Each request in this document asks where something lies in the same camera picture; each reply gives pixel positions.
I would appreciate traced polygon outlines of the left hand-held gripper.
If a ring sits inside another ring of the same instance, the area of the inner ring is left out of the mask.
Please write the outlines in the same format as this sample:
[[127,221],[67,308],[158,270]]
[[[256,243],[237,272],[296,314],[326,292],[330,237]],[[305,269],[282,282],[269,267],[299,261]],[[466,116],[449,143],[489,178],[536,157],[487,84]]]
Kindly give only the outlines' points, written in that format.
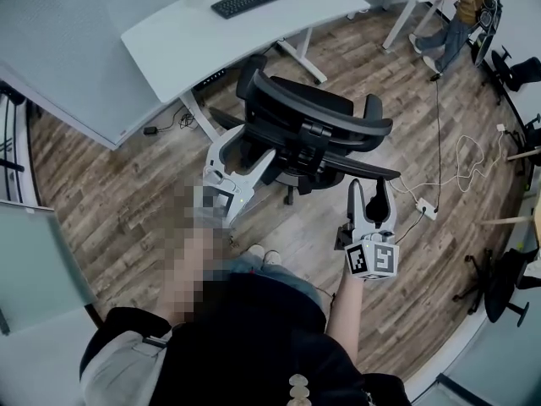
[[193,216],[198,226],[230,228],[274,160],[276,150],[269,149],[245,174],[226,173],[227,154],[242,139],[244,132],[244,125],[227,130],[207,151],[202,181],[194,186]]

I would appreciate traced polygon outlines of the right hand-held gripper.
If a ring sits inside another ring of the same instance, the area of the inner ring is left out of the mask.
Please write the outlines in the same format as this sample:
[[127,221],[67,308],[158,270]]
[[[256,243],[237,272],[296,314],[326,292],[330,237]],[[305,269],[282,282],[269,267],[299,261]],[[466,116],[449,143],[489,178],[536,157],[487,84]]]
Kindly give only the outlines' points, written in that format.
[[[347,192],[349,223],[338,228],[335,242],[335,250],[345,254],[346,267],[352,277],[378,281],[397,275],[399,247],[391,232],[396,217],[396,201],[388,181],[377,179],[375,194],[365,207],[363,187],[357,178],[352,180]],[[361,236],[358,232],[368,229],[367,219],[376,230],[385,231]]]

